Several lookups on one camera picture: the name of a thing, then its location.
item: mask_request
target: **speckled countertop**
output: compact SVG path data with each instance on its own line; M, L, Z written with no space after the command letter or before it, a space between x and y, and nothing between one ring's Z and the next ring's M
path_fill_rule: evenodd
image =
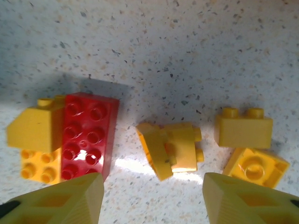
M220 107L259 106L272 150L299 195L299 3L296 0L1 0L0 202L45 185L19 176L5 127L40 97L76 91L122 101L101 224L207 224L205 172L232 149L213 140ZM134 126L191 121L206 161L159 182Z

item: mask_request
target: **yellow plastic piece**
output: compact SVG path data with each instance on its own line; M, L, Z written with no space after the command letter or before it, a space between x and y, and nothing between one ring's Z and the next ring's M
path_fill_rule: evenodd
M197 154L195 149L195 142L201 141L200 128L193 128L190 122L185 122L165 125L162 132L167 135L167 149L172 150L176 157L177 163L171 167L173 173L196 171L198 159L203 160L202 151Z
M10 147L50 153L62 146L64 96L42 98L7 127Z
M265 150L236 148L222 174L275 188L289 165Z
M298 224L299 197L229 176L206 173L210 224Z
M216 116L214 138L220 147L270 148L273 120L263 109L250 108L244 116L236 108L224 108Z
M53 153L23 149L21 151L21 177L47 184L61 182L61 148Z
M87 174L11 199L0 224L98 224L103 195L102 175Z
M171 160L164 148L164 142L160 135L159 128L143 123L137 125L136 130L146 158L159 180L163 181L171 177L173 175Z

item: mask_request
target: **plastic toy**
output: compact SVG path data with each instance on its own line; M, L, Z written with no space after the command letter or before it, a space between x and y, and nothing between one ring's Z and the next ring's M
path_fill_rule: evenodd
M39 99L7 127L8 146L51 153L61 147L63 119L64 96Z
M61 148L53 153L23 149L21 151L21 177L47 184L61 181Z
M229 176L206 173L210 224L297 224L299 197Z
M110 172L119 100L87 93L65 99L62 178Z
M216 116L214 138L220 147L270 148L273 120L263 109L250 108L240 116L236 108L223 108Z
M15 197L0 224L97 224L104 195L101 174L88 174Z
M287 161L265 150L236 148L223 174L275 188L288 168Z
M196 171L197 162L204 161L202 150L195 148L201 131L189 122L162 128L143 123L136 129L149 164L161 181L173 172Z

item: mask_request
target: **lego brick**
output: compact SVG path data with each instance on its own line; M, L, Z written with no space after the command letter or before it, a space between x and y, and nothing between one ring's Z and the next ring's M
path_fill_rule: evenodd
M103 195L102 175L88 174L11 199L0 224L97 224Z
M136 130L146 158L159 180L163 181L173 175L171 164L175 158L171 152L166 153L159 128L147 123L139 124Z
M287 161L264 150L236 148L223 174L275 188L288 168Z
M200 128L193 128L190 122L164 125L161 132L166 133L165 145L174 152L177 163L171 169L175 172L197 170L197 154L203 161L203 153L195 148L195 142L201 141Z
M50 153L62 145L64 96L42 98L37 107L24 110L7 127L7 144L10 147L29 148Z
M210 224L298 224L299 197L229 176L206 173Z
M23 149L21 151L21 177L47 184L61 182L61 148L52 153Z
M236 108L224 108L216 116L214 138L220 147L270 148L272 127L261 108L250 108L244 116Z
M110 172L119 100L87 93L65 98L62 178Z

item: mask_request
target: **red duplo brick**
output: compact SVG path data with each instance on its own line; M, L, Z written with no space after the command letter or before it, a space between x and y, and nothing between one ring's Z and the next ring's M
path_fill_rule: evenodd
M110 172L119 100L87 93L65 98L61 175L65 180Z

